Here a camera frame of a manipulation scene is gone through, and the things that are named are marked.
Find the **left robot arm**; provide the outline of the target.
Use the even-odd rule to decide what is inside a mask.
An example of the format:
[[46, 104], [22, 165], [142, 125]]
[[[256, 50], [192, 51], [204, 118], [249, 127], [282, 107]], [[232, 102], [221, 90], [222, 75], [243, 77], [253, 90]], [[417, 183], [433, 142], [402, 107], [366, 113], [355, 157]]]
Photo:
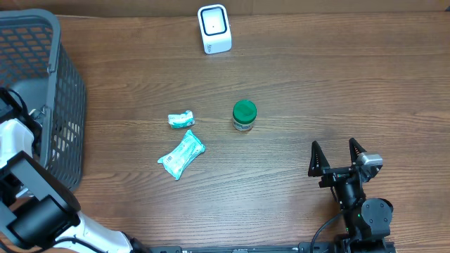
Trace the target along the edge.
[[1, 89], [1, 233], [32, 252], [149, 252], [81, 211], [76, 197], [32, 157], [41, 126], [20, 95]]

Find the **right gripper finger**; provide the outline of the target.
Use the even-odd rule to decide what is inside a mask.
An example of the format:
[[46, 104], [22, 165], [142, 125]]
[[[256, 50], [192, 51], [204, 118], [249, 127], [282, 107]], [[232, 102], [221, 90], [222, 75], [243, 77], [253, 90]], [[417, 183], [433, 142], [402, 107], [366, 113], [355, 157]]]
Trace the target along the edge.
[[358, 156], [361, 153], [365, 153], [366, 150], [356, 141], [355, 138], [349, 139], [349, 150], [351, 155], [351, 161], [352, 163], [355, 163]]
[[323, 154], [321, 146], [317, 141], [313, 141], [311, 144], [311, 160], [309, 164], [308, 176], [324, 176], [329, 169], [330, 165]]

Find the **green lid jar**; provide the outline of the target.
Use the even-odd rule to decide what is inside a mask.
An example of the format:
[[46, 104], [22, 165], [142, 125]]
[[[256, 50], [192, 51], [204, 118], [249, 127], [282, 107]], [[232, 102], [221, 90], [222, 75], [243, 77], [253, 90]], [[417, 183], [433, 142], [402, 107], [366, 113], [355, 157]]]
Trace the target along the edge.
[[257, 107], [251, 100], [240, 100], [233, 107], [233, 126], [239, 131], [249, 131], [257, 117]]

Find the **small teal wipes pack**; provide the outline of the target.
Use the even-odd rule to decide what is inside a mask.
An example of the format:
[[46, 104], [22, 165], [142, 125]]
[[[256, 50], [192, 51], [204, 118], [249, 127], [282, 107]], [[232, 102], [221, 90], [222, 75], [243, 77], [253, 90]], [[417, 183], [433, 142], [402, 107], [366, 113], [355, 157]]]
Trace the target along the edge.
[[170, 114], [167, 116], [168, 124], [173, 129], [180, 129], [190, 127], [195, 124], [195, 118], [193, 112], [187, 110], [181, 114]]

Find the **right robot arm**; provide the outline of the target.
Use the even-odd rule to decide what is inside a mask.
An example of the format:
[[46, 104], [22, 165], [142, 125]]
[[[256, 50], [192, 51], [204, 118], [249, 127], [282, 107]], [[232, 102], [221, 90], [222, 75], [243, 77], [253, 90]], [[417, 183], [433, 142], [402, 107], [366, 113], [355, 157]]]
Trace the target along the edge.
[[394, 207], [384, 198], [367, 198], [363, 184], [375, 178], [383, 167], [379, 154], [368, 153], [354, 138], [349, 139], [351, 164], [332, 168], [317, 141], [311, 144], [308, 176], [319, 177], [319, 186], [329, 188], [340, 212], [325, 222], [314, 234], [309, 251], [319, 250], [316, 245], [320, 233], [334, 221], [342, 218], [346, 233], [336, 235], [323, 252], [395, 252], [390, 235]]

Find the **teal tissue pack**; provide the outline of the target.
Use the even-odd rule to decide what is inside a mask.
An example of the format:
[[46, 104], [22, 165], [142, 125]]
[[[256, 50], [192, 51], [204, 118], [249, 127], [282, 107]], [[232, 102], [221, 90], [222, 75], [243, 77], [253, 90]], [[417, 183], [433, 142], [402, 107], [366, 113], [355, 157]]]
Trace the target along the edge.
[[180, 144], [173, 151], [159, 158], [157, 163], [179, 180], [186, 167], [205, 150], [206, 146], [191, 130], [188, 130]]

